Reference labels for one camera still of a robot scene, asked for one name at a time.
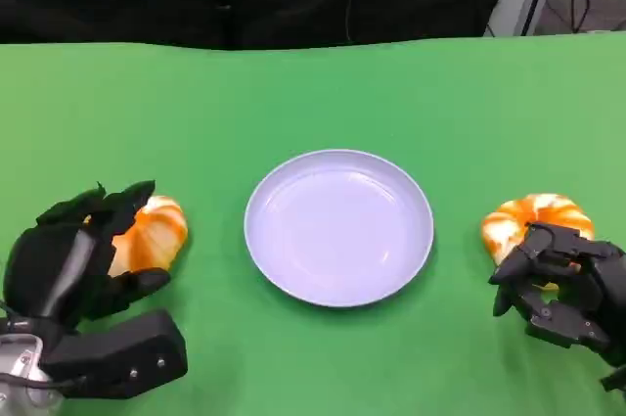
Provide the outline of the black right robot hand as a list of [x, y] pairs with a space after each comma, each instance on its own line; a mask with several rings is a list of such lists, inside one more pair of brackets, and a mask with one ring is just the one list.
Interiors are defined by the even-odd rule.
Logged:
[[625, 252], [580, 231], [531, 223], [496, 267], [493, 314], [515, 308], [526, 333], [560, 346], [583, 346], [607, 364], [625, 364]]

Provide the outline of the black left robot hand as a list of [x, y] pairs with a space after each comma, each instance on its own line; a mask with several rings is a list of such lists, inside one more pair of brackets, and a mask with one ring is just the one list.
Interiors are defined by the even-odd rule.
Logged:
[[85, 318], [123, 311], [168, 284], [169, 273], [157, 266], [110, 275], [117, 252], [113, 238], [134, 226], [155, 187], [148, 180], [108, 193], [99, 185], [41, 213], [9, 253], [3, 295], [11, 312], [74, 329]]

